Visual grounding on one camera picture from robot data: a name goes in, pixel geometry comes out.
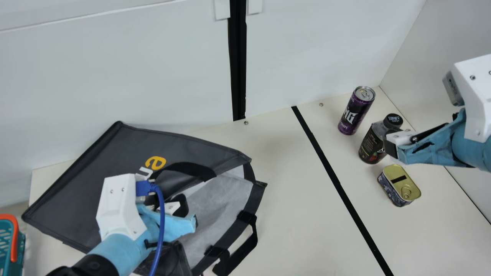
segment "table surface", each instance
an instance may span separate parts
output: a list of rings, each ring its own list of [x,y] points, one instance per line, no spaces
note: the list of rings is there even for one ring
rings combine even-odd
[[[390,269],[398,276],[489,274],[491,227],[445,168],[405,166],[422,196],[398,208],[376,181],[392,161],[370,166],[359,160],[357,149],[370,123],[397,113],[383,92],[376,92],[358,133],[350,137],[336,129],[350,95],[299,110]],[[259,244],[232,275],[383,275],[292,110],[247,121],[190,134],[243,151],[252,158],[257,179],[269,184],[257,212]],[[29,204],[72,162],[35,170]],[[32,226],[27,239],[25,275],[44,276],[83,257]]]
[[[358,132],[337,131],[350,95],[299,106],[341,185],[379,251],[397,276],[461,276],[491,273],[491,225],[443,166],[403,165],[421,190],[411,205],[392,204],[377,182],[386,157],[368,165],[357,156],[371,122],[400,112],[379,89]],[[411,128],[405,123],[403,128]]]

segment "purple can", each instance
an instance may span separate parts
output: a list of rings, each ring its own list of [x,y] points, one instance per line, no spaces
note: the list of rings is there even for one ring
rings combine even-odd
[[[367,86],[359,86],[351,95],[348,106],[338,124],[342,134],[353,135],[375,100],[375,91]]]

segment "gold tin lid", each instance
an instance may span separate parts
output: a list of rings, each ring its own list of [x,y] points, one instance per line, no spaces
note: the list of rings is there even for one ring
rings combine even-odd
[[[387,166],[383,169],[383,174],[405,201],[413,201],[421,196],[420,189],[401,166]]]

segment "can lid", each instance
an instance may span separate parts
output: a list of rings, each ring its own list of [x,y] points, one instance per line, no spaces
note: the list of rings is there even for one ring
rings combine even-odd
[[[383,169],[383,174],[405,201],[413,201],[421,196],[421,190],[401,166],[396,164],[387,166]]]
[[[397,115],[395,113],[391,113],[385,117],[383,120],[383,124],[387,128],[400,128],[402,124],[404,123],[404,120],[400,115]]]
[[[375,99],[375,91],[368,86],[358,86],[355,89],[355,95],[358,99],[365,102],[370,102]]]

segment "plastic bottle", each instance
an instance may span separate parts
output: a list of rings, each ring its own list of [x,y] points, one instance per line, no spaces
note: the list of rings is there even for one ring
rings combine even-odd
[[[383,148],[385,136],[388,133],[400,131],[399,128],[403,122],[400,115],[391,113],[384,120],[373,123],[361,142],[360,150],[358,150],[360,158],[368,164],[380,162],[387,155]]]

